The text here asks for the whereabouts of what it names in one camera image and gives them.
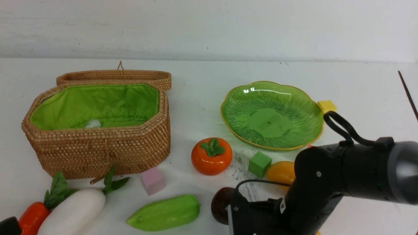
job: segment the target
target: pink block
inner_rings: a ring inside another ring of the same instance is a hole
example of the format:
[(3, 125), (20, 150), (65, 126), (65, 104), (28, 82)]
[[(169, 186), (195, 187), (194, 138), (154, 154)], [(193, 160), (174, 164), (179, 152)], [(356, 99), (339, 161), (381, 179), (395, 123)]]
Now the pink block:
[(166, 186), (163, 175), (156, 167), (144, 171), (140, 175), (142, 185), (148, 196), (161, 191)]

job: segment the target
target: toy vegetable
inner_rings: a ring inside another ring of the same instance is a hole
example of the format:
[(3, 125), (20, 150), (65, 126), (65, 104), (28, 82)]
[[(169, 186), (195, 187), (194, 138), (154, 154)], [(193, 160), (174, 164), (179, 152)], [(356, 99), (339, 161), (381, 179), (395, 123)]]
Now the toy vegetable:
[(57, 206), (42, 223), (38, 235), (75, 235), (86, 227), (103, 209), (105, 195), (119, 189), (129, 177), (112, 181), (112, 166), (104, 178), (104, 189), (82, 189)]
[(22, 235), (36, 235), (42, 222), (51, 213), (51, 209), (58, 206), (67, 197), (75, 193), (76, 189), (69, 189), (62, 171), (58, 171), (52, 178), (51, 192), (48, 190), (42, 202), (34, 202), (19, 219)]
[(213, 176), (223, 172), (232, 161), (231, 146), (221, 138), (199, 141), (191, 152), (191, 162), (202, 174)]
[(152, 202), (126, 220), (130, 226), (142, 231), (166, 230), (194, 221), (200, 213), (200, 203), (192, 194)]

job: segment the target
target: orange carrot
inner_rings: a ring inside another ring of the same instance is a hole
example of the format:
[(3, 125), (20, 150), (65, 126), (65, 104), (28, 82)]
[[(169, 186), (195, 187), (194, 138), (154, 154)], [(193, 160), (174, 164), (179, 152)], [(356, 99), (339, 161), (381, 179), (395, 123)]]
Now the orange carrot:
[(36, 235), (50, 213), (42, 202), (30, 205), (19, 219), (22, 235)]
[(52, 178), (51, 192), (46, 191), (42, 202), (31, 204), (19, 219), (22, 235), (36, 235), (43, 221), (67, 197), (75, 193), (76, 189), (67, 187), (67, 181), (62, 171), (58, 171)]

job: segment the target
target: toy bitter melon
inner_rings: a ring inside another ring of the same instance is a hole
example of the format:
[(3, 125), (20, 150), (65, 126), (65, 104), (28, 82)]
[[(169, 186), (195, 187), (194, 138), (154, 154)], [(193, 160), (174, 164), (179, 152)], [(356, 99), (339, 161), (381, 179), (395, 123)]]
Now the toy bitter melon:
[(192, 194), (152, 202), (126, 220), (130, 226), (148, 232), (166, 230), (194, 221), (200, 213), (200, 203)]

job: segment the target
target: basket strap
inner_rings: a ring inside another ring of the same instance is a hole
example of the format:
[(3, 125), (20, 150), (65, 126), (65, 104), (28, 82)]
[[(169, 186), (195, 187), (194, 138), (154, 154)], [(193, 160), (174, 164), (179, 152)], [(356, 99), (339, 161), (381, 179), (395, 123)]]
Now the basket strap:
[(122, 61), (120, 61), (120, 62), (119, 62), (119, 65), (117, 66), (117, 69), (116, 69), (116, 70), (119, 70), (119, 68), (121, 68), (122, 70), (125, 70), (125, 69), (123, 68), (123, 66), (122, 66)]
[(108, 171), (110, 156), (109, 156), (109, 149), (107, 148), (107, 140), (104, 140), (104, 143), (105, 143), (105, 147), (106, 147), (106, 165), (105, 165), (106, 167), (105, 167), (103, 173), (101, 174), (101, 176), (92, 179), (90, 181), (90, 184), (95, 184), (95, 183), (99, 182), (101, 179), (103, 179), (105, 177), (105, 175)]

